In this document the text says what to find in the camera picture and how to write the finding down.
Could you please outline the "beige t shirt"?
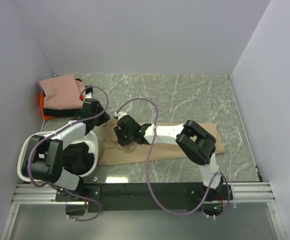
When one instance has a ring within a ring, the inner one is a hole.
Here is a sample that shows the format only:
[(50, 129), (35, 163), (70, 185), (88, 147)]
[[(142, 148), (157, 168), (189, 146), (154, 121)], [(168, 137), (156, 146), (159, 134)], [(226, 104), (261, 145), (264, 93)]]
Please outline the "beige t shirt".
[[(146, 144), (131, 143), (121, 147), (118, 143), (114, 127), (117, 120), (111, 118), (97, 130), (99, 144), (98, 164), (103, 166), (117, 166), (124, 164), (141, 163), (146, 161), (149, 146)], [(186, 155), (178, 145), (156, 143), (150, 154), (150, 161), (184, 158)]]

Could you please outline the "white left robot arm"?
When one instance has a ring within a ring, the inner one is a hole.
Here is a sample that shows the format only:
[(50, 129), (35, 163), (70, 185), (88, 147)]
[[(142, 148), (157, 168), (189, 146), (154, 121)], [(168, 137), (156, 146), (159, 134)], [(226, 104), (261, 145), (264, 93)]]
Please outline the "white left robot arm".
[(81, 176), (65, 169), (64, 150), (77, 139), (110, 120), (100, 102), (85, 98), (79, 116), (54, 132), (39, 132), (22, 146), (17, 164), (18, 176), (26, 182), (44, 181), (67, 189), (73, 201), (84, 197)]

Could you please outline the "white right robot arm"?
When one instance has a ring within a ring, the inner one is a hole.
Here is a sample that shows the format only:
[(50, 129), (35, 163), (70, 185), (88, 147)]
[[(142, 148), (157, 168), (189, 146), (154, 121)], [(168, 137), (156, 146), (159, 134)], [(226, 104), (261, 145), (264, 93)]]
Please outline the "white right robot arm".
[(198, 123), (188, 120), (172, 126), (140, 125), (125, 112), (115, 113), (114, 118), (117, 119), (114, 131), (122, 147), (130, 143), (178, 145), (185, 156), (199, 166), (205, 196), (211, 200), (220, 197), (224, 180), (215, 158), (216, 139)]

